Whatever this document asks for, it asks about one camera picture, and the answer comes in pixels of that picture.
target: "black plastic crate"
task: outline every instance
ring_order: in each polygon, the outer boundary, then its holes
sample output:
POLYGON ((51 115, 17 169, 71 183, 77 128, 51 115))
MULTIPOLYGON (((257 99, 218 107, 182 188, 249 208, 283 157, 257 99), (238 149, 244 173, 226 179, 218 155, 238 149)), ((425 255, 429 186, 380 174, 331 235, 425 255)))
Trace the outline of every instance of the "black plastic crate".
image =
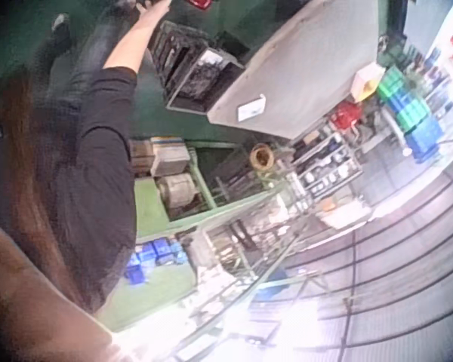
POLYGON ((151 48, 171 110, 205 114, 244 70, 234 56, 215 48, 206 33, 168 21, 151 48))

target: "metal pipe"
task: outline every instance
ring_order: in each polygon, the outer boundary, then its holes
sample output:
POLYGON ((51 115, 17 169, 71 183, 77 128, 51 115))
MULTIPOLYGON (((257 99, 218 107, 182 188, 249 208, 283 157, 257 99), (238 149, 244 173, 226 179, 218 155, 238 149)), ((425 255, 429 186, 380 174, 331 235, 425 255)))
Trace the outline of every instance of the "metal pipe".
POLYGON ((208 185, 203 178, 202 172, 199 170, 198 167, 198 155, 196 154, 196 150, 194 148, 188 147, 188 153, 190 154, 191 161, 190 161, 190 173, 193 179, 196 181, 196 185, 199 188, 199 191, 202 193, 203 198, 208 205, 210 210, 216 209, 217 203, 214 200, 213 195, 208 188, 208 185))
POLYGON ((195 149, 237 149, 241 145, 233 142, 187 141, 188 147, 195 149))
POLYGON ((227 188, 223 184, 223 181, 218 176, 216 176, 214 179, 217 182, 218 187, 220 188, 221 194, 225 198, 226 202, 230 202, 232 200, 232 198, 230 197, 227 188))
POLYGON ((381 115, 382 115, 383 119, 386 121, 386 123, 388 123, 388 125, 390 126, 394 135, 398 139, 400 146, 402 148, 407 148, 408 146, 406 145, 405 135, 402 132, 401 128, 399 128, 394 117, 387 110, 387 107, 381 108, 381 115))
POLYGON ((353 281, 352 287, 350 288, 350 299, 346 300, 347 318, 344 324, 344 334, 341 337, 341 348, 339 349, 339 355, 337 356, 337 362, 343 362, 344 353, 347 347, 347 337, 349 336, 350 320, 353 316, 353 305, 354 305, 354 294, 356 292, 356 232, 353 232, 353 281))

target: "green floor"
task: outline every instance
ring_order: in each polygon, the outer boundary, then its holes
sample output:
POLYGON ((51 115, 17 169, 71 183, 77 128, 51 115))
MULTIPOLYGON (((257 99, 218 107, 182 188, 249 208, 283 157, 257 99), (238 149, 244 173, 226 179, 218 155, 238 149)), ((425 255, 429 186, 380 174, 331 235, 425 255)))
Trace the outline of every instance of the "green floor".
POLYGON ((138 285, 121 279, 97 319, 117 332, 178 301, 196 283, 190 264, 159 266, 148 278, 148 283, 138 285))
MULTIPOLYGON (((51 22, 61 12, 68 13, 74 37, 80 44, 93 29, 104 9, 105 0, 68 0, 15 2, 0 19, 0 78, 15 66, 27 62, 32 52, 50 33, 51 22)), ((204 12, 184 0, 174 0, 168 19, 200 28, 212 36, 225 29, 242 39, 252 49, 261 46, 278 25, 273 19, 272 0, 228 0, 215 2, 204 12)), ((73 61, 62 62, 64 68, 73 61)), ((242 142, 250 132, 210 124, 201 115, 167 111, 161 85, 152 69, 143 69, 133 118, 133 135, 148 137, 172 135, 188 140, 223 140, 242 142)))
POLYGON ((168 228, 169 218, 159 196, 154 179, 137 179, 136 197, 137 236, 154 235, 168 228))

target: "black long-sleeve shirt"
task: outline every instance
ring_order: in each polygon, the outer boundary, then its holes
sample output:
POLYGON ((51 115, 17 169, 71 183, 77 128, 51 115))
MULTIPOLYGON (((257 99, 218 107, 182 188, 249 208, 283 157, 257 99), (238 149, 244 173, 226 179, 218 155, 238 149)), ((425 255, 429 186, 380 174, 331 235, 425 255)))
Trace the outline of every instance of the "black long-sleeve shirt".
POLYGON ((106 301, 136 239, 134 176, 128 148, 136 74, 103 69, 82 107, 76 153, 52 175, 54 231, 89 311, 106 301))
MULTIPOLYGON (((134 250, 128 139, 136 80, 130 69, 103 69, 82 95, 82 109, 58 99, 35 106, 31 117, 36 182, 64 262, 89 312, 105 303, 134 250)), ((6 137, 0 140, 4 157, 6 144, 6 137)), ((40 266, 47 256, 10 223, 14 205, 7 184, 7 172, 0 172, 0 226, 40 266)))

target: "hand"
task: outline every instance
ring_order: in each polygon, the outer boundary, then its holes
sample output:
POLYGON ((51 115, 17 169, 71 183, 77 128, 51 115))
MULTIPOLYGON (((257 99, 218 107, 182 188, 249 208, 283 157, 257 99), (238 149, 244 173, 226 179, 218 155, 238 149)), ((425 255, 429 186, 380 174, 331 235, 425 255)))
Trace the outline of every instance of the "hand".
POLYGON ((137 3, 136 8, 140 12, 140 16, 136 25, 139 27, 156 27, 159 21, 169 12, 170 4, 171 0, 160 0, 154 5, 150 1, 146 1, 146 7, 137 3))

